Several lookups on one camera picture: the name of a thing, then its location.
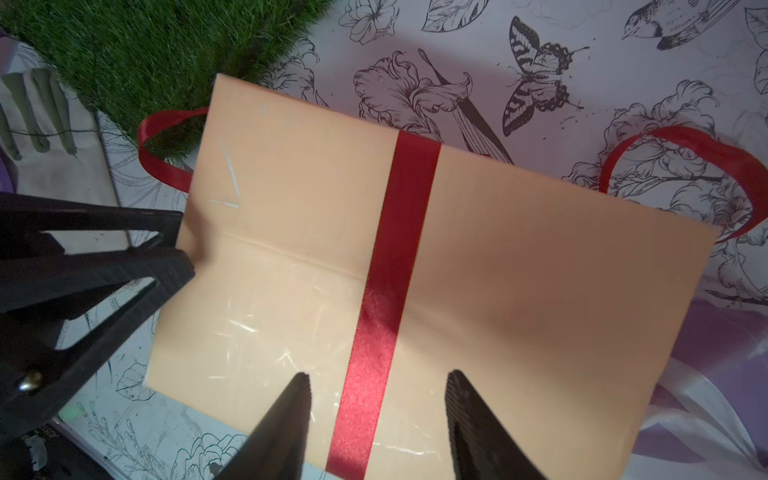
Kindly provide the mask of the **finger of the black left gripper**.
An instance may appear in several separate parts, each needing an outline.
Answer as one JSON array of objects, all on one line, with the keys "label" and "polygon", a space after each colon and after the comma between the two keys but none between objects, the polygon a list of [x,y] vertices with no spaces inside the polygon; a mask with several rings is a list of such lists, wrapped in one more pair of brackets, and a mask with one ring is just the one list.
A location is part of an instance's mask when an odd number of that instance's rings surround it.
[{"label": "finger of the black left gripper", "polygon": [[129,249],[141,260],[168,259],[183,262],[175,248],[182,214],[151,210],[99,206],[20,194],[1,195],[1,259],[3,261],[60,255],[63,248],[46,234],[60,232],[107,232],[131,230],[156,235]]}]

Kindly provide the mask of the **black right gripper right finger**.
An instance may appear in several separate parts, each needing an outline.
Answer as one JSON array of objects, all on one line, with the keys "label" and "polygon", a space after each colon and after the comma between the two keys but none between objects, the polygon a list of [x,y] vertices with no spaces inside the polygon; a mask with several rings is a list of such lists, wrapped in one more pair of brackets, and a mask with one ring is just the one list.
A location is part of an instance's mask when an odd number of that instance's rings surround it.
[{"label": "black right gripper right finger", "polygon": [[445,406],[457,479],[545,479],[459,370],[448,374]]}]

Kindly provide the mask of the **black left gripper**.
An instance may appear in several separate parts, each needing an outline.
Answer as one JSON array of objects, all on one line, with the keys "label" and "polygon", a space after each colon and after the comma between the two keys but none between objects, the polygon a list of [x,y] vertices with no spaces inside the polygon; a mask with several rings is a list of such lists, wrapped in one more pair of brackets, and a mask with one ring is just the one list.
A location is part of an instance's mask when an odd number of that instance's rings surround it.
[{"label": "black left gripper", "polygon": [[127,479],[45,422],[193,276],[174,248],[2,261],[2,479]]}]

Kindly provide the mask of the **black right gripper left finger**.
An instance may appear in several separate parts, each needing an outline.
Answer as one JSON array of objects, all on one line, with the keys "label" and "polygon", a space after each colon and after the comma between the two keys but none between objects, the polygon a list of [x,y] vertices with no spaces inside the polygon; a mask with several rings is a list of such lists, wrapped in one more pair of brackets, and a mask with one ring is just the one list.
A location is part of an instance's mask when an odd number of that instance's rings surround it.
[{"label": "black right gripper left finger", "polygon": [[215,478],[300,479],[311,399],[309,375],[296,373],[238,453]]}]

